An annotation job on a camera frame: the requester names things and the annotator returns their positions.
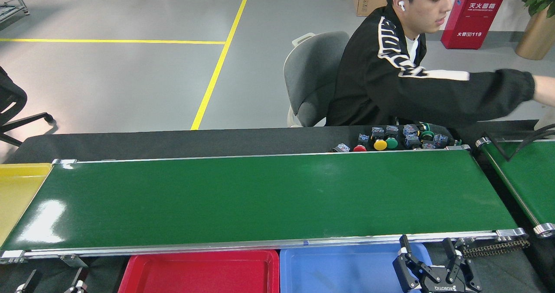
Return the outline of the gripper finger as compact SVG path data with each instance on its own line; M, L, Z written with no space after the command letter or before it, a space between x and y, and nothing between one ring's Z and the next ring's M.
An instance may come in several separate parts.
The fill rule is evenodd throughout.
M64 291L65 293L87 293L87 284L85 280L88 276L89 268L80 267L71 283Z
M34 293L39 283L39 271L33 270L24 283L18 285L15 293Z
M448 258L446 265L447 275L445 283L453 292L480 292L482 283L474 275L474 264L472 260L466 259L463 254L464 242L452 242L451 238L444 238L442 246Z
M408 237L403 234L399 242L401 249L392 265L394 266L402 291L409 292L414 289L422 289L425 279L434 282L435 273L432 271L432 268L422 261L415 259L414 255L412 255Z

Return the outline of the person's left hand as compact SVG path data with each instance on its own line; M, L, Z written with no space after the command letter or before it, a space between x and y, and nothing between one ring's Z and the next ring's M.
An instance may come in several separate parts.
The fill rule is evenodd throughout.
M533 75L535 84L533 100L537 103L555 107L555 78L541 75Z

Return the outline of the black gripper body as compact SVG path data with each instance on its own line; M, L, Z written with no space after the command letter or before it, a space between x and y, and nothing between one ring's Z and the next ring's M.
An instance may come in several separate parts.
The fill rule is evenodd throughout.
M464 276L458 274L452 277L453 282L447 276L440 277L440 282L436 283L430 277L421 280L421 291L423 293L465 293L467 291Z

